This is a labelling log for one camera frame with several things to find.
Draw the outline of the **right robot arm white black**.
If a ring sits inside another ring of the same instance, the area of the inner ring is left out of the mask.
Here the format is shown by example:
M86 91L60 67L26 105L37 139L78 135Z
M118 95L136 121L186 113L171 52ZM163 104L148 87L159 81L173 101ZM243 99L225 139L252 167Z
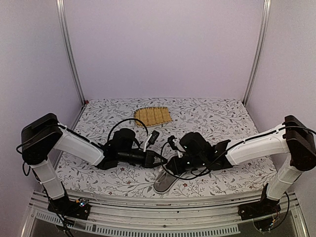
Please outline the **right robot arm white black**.
M263 198L255 205L259 215L266 215L274 208L283 193L296 182L305 171L316 166L316 146L311 130L294 116L286 116L276 127L254 136L238 140L227 139L211 145L198 132L186 133L179 144L168 141L178 154L172 157L155 180L156 192L169 191L172 185L182 179L183 174L194 169L203 169L196 178L217 170L232 169L257 158L286 154L281 169L268 182L264 182Z

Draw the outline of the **white shoelace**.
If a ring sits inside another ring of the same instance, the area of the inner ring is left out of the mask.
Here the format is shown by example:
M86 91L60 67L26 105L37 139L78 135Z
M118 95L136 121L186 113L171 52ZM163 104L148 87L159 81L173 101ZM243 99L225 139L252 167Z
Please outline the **white shoelace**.
M158 171L159 173L157 178L164 178L169 176L169 170L166 168L166 165L161 165Z

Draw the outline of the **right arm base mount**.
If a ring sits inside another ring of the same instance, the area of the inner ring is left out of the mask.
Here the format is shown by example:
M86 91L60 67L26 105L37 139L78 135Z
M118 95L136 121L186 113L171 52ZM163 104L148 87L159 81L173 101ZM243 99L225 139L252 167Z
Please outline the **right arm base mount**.
M259 201L241 204L238 206L238 215L242 220L249 220L266 215L271 215L280 211L279 200L261 197Z

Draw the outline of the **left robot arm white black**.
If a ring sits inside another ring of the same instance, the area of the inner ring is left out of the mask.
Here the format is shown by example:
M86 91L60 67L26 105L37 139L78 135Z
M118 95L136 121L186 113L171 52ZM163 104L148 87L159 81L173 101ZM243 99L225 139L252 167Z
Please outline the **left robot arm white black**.
M153 131L140 144L133 130L122 128L111 130L104 145L96 144L61 124L55 114L48 113L22 129L21 144L16 151L35 173L48 197L54 200L54 206L62 214L70 214L73 203L66 198L66 191L48 160L51 150L69 153L101 170L114 168L119 162L155 168L168 162L149 150L158 137L159 132Z

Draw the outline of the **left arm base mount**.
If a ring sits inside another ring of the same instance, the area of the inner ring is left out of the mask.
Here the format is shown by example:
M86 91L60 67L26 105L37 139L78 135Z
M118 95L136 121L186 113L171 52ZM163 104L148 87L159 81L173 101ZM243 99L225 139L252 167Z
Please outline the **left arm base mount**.
M73 201L64 196L59 199L51 199L47 210L59 215L87 220L90 214L91 205L84 204L82 201Z

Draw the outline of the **grey canvas sneaker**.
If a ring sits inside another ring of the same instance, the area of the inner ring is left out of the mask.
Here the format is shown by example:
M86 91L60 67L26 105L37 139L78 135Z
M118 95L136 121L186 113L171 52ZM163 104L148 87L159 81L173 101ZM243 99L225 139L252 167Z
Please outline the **grey canvas sneaker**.
M154 181L153 189L158 194L165 194L167 193L174 183L179 180L179 177L182 177L182 174L174 174L171 170L169 170L169 176L164 178L157 178Z

